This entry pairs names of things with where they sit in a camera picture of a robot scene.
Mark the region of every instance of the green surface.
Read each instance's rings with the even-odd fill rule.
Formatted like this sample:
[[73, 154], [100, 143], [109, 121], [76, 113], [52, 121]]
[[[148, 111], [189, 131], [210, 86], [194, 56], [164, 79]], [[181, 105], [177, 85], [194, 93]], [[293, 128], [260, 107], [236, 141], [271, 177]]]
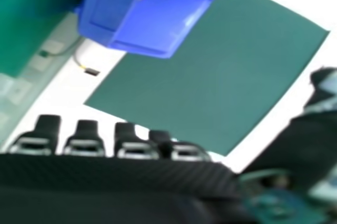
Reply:
[[0, 73], [17, 76], [79, 0], [0, 0]]
[[270, 0], [216, 0], [173, 58], [127, 55], [87, 104], [227, 154], [327, 34]]

